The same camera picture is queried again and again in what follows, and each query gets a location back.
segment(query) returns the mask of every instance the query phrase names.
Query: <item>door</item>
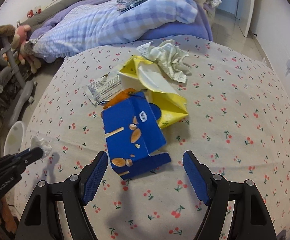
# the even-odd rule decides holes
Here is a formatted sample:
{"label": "door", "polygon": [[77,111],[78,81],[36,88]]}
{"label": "door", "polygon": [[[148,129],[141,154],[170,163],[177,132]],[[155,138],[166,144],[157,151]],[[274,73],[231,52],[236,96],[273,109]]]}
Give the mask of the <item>door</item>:
{"label": "door", "polygon": [[244,35],[244,37],[247,37],[247,34],[249,32],[251,20],[252,20],[252,14],[253,14],[253,8],[254,8],[254,1],[255,0],[242,0],[242,13],[241,13],[241,20],[239,22],[239,27]]}

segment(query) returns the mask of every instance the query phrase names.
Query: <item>plush toy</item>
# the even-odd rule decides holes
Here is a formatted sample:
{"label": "plush toy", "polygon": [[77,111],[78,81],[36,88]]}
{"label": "plush toy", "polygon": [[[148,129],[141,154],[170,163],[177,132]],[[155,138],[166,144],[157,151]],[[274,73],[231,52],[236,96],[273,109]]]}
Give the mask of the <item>plush toy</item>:
{"label": "plush toy", "polygon": [[36,6],[34,8],[34,15],[40,14],[41,13],[41,6]]}
{"label": "plush toy", "polygon": [[27,12],[27,18],[31,18],[34,16],[34,11],[33,10],[30,10]]}
{"label": "plush toy", "polygon": [[34,17],[37,14],[41,13],[41,6],[36,6],[33,10],[27,12],[27,18]]}
{"label": "plush toy", "polygon": [[13,42],[11,43],[12,49],[18,49],[18,58],[22,65],[25,64],[25,60],[29,62],[31,71],[33,74],[37,72],[37,69],[41,67],[41,62],[33,55],[29,55],[24,50],[24,45],[27,42],[27,32],[30,31],[31,27],[29,25],[19,26],[13,37]]}
{"label": "plush toy", "polygon": [[13,218],[13,215],[9,209],[6,196],[3,196],[3,198],[0,200],[2,203],[2,208],[1,208],[1,216],[3,220],[5,221],[5,228],[8,232],[16,233],[17,231],[17,224],[15,222],[15,219]]}

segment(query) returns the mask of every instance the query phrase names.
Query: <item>crumpled napkin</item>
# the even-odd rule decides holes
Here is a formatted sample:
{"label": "crumpled napkin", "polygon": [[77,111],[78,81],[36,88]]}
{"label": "crumpled napkin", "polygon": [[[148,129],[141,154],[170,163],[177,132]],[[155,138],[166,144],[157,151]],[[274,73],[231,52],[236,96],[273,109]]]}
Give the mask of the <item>crumpled napkin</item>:
{"label": "crumpled napkin", "polygon": [[43,158],[48,157],[52,151],[52,147],[49,145],[48,141],[46,141],[44,138],[39,140],[36,136],[34,136],[30,142],[30,150],[36,147],[39,147],[43,150]]}
{"label": "crumpled napkin", "polygon": [[171,79],[185,83],[186,75],[191,74],[191,69],[183,63],[183,59],[189,54],[174,43],[174,40],[167,40],[159,44],[158,47],[154,47],[149,42],[140,45],[137,51],[146,59],[160,66]]}

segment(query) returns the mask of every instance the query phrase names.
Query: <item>blue cardboard box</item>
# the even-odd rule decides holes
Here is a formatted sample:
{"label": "blue cardboard box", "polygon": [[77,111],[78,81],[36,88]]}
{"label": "blue cardboard box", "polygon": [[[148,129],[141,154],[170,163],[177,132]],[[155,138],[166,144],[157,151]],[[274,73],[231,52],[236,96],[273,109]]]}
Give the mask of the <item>blue cardboard box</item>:
{"label": "blue cardboard box", "polygon": [[129,179],[171,161],[168,153],[150,156],[166,144],[157,125],[159,108],[143,92],[103,112],[105,136],[112,169]]}

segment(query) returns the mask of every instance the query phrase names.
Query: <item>bed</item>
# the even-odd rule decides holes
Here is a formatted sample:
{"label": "bed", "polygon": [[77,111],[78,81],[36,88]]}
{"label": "bed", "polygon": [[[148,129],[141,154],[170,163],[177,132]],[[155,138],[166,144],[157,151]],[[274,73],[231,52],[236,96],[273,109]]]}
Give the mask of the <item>bed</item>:
{"label": "bed", "polygon": [[[32,33],[25,49],[28,54],[52,62],[57,57],[70,57],[96,46],[171,35],[194,35],[212,41],[206,11],[199,1],[146,0],[121,13],[120,0],[82,0],[52,18],[50,14],[55,11],[48,8],[47,13],[43,11],[48,20],[38,15],[40,28]],[[21,24],[35,23],[37,20]]]}
{"label": "bed", "polygon": [[[158,45],[164,39],[152,40]],[[107,168],[96,197],[85,208],[99,239],[193,239],[206,212],[182,166],[192,150],[197,159],[227,180],[251,179],[269,210],[277,234],[290,239],[290,101],[274,71],[214,42],[175,36],[189,53],[186,84],[169,80],[187,99],[189,116],[163,129],[171,163],[123,181]],[[38,181],[63,181],[107,150],[102,108],[83,86],[113,66],[138,55],[147,41],[106,45],[67,57],[41,98],[22,144],[33,136],[53,148],[30,165],[15,188],[19,216]],[[229,202],[220,239],[226,239],[233,211]],[[59,206],[65,239],[71,234]]]}

